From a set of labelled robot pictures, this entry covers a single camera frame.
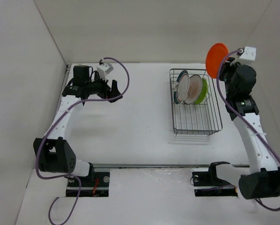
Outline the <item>orange plastic plate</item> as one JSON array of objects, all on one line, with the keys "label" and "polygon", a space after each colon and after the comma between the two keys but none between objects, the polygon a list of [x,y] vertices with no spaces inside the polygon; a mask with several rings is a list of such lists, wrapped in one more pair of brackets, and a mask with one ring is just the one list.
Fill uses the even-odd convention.
[{"label": "orange plastic plate", "polygon": [[216,79],[219,66],[228,53],[228,48],[223,43],[216,43],[209,49],[205,65],[206,72],[212,79]]}]

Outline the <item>green plastic plate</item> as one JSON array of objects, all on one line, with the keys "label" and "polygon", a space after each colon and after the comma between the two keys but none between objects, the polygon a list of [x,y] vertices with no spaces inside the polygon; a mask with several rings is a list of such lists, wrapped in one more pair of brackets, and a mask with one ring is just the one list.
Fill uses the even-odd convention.
[{"label": "green plastic plate", "polygon": [[197,100],[194,102],[195,105],[199,105],[200,103],[203,102],[203,100],[205,99],[206,95],[207,95],[207,91],[208,91],[208,84],[205,78],[202,79],[202,89],[200,92],[199,97],[197,98]]}]

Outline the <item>orange patterned white plate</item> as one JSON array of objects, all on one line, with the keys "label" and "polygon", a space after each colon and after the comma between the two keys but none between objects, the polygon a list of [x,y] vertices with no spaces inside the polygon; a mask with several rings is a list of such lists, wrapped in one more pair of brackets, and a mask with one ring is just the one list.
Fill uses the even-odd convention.
[{"label": "orange patterned white plate", "polygon": [[189,87],[184,99],[186,105],[194,104],[202,90],[202,78],[199,75],[192,75],[189,78]]}]

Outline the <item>green red rimmed white plate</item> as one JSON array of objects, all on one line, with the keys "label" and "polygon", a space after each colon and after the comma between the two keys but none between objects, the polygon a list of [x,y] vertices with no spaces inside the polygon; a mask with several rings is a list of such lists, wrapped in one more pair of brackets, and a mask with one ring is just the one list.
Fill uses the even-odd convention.
[{"label": "green red rimmed white plate", "polygon": [[189,74],[187,70],[182,70],[179,76],[177,77],[175,84],[174,84],[174,103],[180,104],[185,99],[189,88]]}]

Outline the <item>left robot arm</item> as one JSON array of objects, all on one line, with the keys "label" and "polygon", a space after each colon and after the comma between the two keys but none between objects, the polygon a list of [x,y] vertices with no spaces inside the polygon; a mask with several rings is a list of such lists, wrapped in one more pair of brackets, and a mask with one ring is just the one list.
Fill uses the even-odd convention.
[{"label": "left robot arm", "polygon": [[77,176],[85,186],[94,183],[93,165],[76,157],[68,138],[74,119],[91,95],[97,95],[100,100],[105,99],[110,103],[122,98],[116,80],[112,81],[111,86],[108,85],[107,75],[112,71],[113,66],[109,63],[100,63],[96,69],[86,65],[73,67],[73,77],[62,92],[60,106],[52,125],[42,138],[34,140],[37,173]]}]

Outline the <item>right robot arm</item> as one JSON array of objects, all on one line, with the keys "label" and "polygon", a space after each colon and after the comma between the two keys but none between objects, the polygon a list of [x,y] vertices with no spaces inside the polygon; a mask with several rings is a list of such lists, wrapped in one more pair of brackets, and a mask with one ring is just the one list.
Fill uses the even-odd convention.
[{"label": "right robot arm", "polygon": [[256,84],[256,71],[231,58],[223,62],[206,62],[207,73],[217,82],[225,84],[223,101],[244,144],[249,174],[244,174],[228,162],[215,162],[206,173],[209,183],[227,182],[239,187],[245,199],[280,196],[280,158],[269,146],[260,125],[259,110],[251,96]]}]

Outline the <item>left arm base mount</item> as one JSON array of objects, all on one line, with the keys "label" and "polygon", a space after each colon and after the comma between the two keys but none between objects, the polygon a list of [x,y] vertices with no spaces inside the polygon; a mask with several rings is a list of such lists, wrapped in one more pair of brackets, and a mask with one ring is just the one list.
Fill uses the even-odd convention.
[{"label": "left arm base mount", "polygon": [[[81,190],[79,197],[108,197],[110,172],[94,172],[94,178],[80,177]],[[69,178],[66,188],[66,197],[76,197],[79,191],[79,182],[76,178]]]}]

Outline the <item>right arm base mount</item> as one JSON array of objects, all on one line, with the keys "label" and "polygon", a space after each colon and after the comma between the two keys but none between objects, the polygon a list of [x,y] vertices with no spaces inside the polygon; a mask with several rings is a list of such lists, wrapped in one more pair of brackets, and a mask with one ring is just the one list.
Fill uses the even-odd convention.
[{"label": "right arm base mount", "polygon": [[206,168],[193,169],[190,183],[196,197],[238,197],[236,186],[215,178]]}]

